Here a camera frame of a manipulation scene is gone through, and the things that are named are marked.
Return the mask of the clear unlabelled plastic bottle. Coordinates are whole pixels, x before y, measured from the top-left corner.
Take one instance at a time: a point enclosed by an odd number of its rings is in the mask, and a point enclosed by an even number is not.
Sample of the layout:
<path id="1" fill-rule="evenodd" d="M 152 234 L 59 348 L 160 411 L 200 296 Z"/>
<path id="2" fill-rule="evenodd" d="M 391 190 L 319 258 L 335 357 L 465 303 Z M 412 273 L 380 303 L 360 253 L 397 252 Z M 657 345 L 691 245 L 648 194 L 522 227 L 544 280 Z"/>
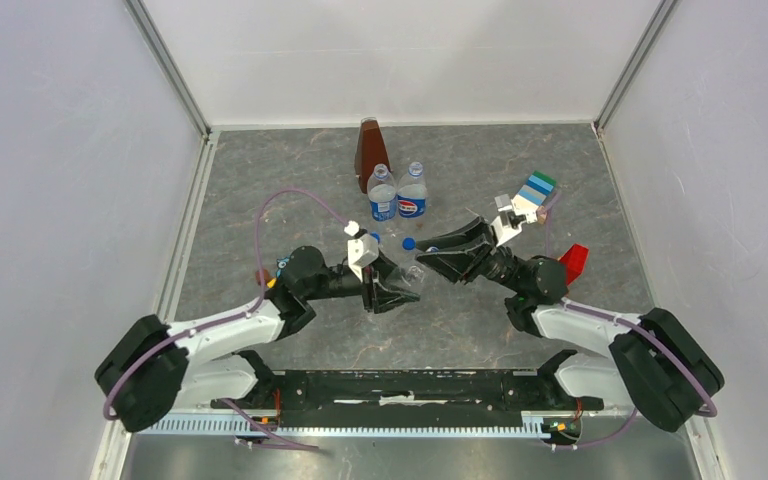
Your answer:
<path id="1" fill-rule="evenodd" d="M 383 284 L 410 291 L 416 294 L 424 290 L 425 284 L 433 271 L 416 259 L 414 253 L 399 261 L 394 260 L 395 266 L 384 276 Z"/>

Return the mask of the Pepsi bottle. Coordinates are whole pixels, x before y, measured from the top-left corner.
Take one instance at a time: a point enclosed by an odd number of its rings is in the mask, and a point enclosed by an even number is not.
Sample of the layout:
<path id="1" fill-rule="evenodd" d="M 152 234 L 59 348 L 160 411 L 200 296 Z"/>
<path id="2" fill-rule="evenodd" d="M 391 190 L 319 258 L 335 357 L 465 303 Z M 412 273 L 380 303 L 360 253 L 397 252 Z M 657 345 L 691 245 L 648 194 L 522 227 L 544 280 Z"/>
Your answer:
<path id="1" fill-rule="evenodd" d="M 396 192 L 396 183 L 388 166 L 377 164 L 367 180 L 367 196 L 375 221 L 383 222 L 395 216 Z"/>
<path id="2" fill-rule="evenodd" d="M 414 161 L 401 177 L 397 188 L 398 213 L 402 218 L 417 218 L 426 211 L 428 189 L 421 162 Z"/>

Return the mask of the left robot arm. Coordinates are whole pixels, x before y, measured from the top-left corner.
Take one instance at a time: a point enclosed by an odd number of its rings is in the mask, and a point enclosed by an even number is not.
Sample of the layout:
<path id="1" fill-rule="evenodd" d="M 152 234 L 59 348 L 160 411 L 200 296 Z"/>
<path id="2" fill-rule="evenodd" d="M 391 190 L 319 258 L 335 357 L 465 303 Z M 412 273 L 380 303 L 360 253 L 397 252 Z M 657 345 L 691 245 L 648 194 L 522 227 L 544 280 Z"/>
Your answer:
<path id="1" fill-rule="evenodd" d="M 175 408 L 221 399 L 262 407 L 273 397 L 274 381 L 251 347 L 297 334 L 315 318 L 314 300 L 358 297 L 373 314 L 417 302 L 411 271 L 382 253 L 360 268 L 329 266 L 317 248 L 302 246 L 273 286 L 247 304 L 184 322 L 144 316 L 94 374 L 106 396 L 103 414 L 136 433 Z"/>

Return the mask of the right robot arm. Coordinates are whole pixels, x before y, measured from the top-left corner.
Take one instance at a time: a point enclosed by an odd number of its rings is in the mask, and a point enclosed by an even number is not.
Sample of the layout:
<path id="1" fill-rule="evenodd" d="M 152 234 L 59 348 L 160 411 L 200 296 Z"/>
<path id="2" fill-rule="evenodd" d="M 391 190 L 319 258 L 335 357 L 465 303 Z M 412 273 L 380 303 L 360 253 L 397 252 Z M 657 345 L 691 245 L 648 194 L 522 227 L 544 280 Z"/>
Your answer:
<path id="1" fill-rule="evenodd" d="M 453 232 L 415 244 L 420 263 L 452 283 L 484 278 L 510 291 L 504 305 L 515 330 L 565 341 L 577 351 L 537 382 L 540 400 L 562 408 L 575 397 L 630 407 L 674 432 L 691 417 L 714 418 L 720 369 L 663 308 L 643 314 L 593 307 L 569 298 L 574 252 L 521 258 L 477 217 Z"/>

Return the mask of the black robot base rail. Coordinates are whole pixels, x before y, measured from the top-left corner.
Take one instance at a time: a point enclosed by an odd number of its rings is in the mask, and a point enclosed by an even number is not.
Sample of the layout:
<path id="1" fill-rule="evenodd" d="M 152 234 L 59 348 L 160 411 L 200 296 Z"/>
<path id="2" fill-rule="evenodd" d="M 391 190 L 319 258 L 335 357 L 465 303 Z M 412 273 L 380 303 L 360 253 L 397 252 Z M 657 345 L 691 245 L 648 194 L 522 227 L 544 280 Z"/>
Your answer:
<path id="1" fill-rule="evenodd" d="M 554 373 L 564 350 L 538 369 L 285 370 L 270 369 L 254 351 L 239 353 L 255 373 L 237 407 L 279 435 L 310 430 L 337 435 L 524 432 L 562 443 L 559 421 L 604 409 L 603 400 L 567 393 Z M 558 421 L 551 417 L 556 415 Z"/>

